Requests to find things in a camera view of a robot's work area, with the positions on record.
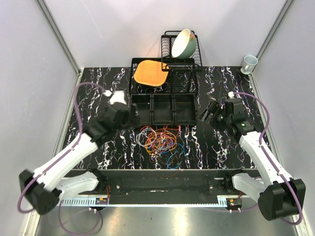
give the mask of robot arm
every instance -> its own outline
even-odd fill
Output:
[[[48,213],[60,200],[69,196],[75,196],[85,191],[105,190],[106,177],[97,169],[87,170],[76,177],[66,178],[64,176],[86,156],[111,140],[117,130],[139,125],[137,109],[131,108],[133,114],[130,114],[125,93],[123,91],[109,93],[107,94],[110,96],[110,105],[105,109],[105,114],[84,126],[83,134],[75,147],[74,144],[78,141],[79,136],[54,158],[32,173],[28,170],[20,173],[21,191],[32,179],[38,178],[28,189],[25,197],[39,214]],[[69,150],[71,151],[64,158],[44,173],[47,167]]]
[[[218,131],[226,130],[229,136],[233,137],[248,153],[263,180],[262,183],[238,170],[234,175],[227,175],[225,186],[242,191],[255,200],[267,220],[297,214],[298,208],[295,200],[280,175],[289,182],[301,206],[303,206],[305,196],[305,184],[301,179],[292,178],[277,161],[264,140],[260,145],[261,133],[258,132],[258,128],[253,122],[248,120],[242,100],[234,98],[233,93],[229,93],[229,98],[225,100],[223,107],[218,102],[211,101],[207,109],[199,116],[202,121],[206,121],[208,118],[211,126]],[[269,157],[263,152],[261,146],[264,147]]]

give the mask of black bin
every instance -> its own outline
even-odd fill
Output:
[[[174,94],[175,124],[196,125],[197,110],[194,93]]]
[[[140,125],[151,125],[151,94],[132,94],[131,103],[137,105]]]
[[[173,125],[172,94],[153,94],[153,125]]]

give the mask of cup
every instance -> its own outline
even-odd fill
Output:
[[[178,59],[189,58],[197,48],[197,39],[189,29],[184,29],[176,37],[172,47],[172,57]]]
[[[242,64],[241,72],[245,75],[249,75],[254,70],[255,66],[258,63],[258,59],[255,56],[247,55],[244,57],[244,61]]]

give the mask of metal floor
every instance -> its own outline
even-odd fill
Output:
[[[246,199],[245,206],[253,205]],[[63,207],[66,221],[82,208]],[[37,236],[66,236],[58,224],[58,208],[41,217]],[[103,225],[96,236],[295,236],[293,226],[282,220],[266,221],[255,208],[241,213],[213,212],[206,208],[108,207],[102,211]],[[65,224],[75,233],[84,233],[96,222],[96,215],[84,212]]]

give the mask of marble surface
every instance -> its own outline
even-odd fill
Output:
[[[236,66],[204,67],[202,72],[197,73],[197,78],[198,112],[207,107],[210,99],[219,100],[223,104],[223,98],[229,91],[253,93],[248,76],[243,75]],[[129,67],[85,68],[81,82],[94,82],[112,91],[128,92],[129,79]],[[79,88],[77,99],[83,123],[101,115],[108,102],[108,98],[102,95],[101,91],[89,86]],[[262,130],[263,123],[256,102],[246,97],[243,101],[249,118]],[[63,147],[66,147],[77,133],[76,117],[72,112]],[[113,140],[82,160],[75,169],[166,169],[167,166],[162,162],[165,163],[169,155],[164,154],[160,158],[161,161],[150,157],[146,150],[136,143],[137,133],[138,129],[118,131]],[[196,126],[181,126],[178,143],[185,148],[185,154],[179,149],[180,169],[254,168],[250,157],[226,132],[218,132],[200,121]]]

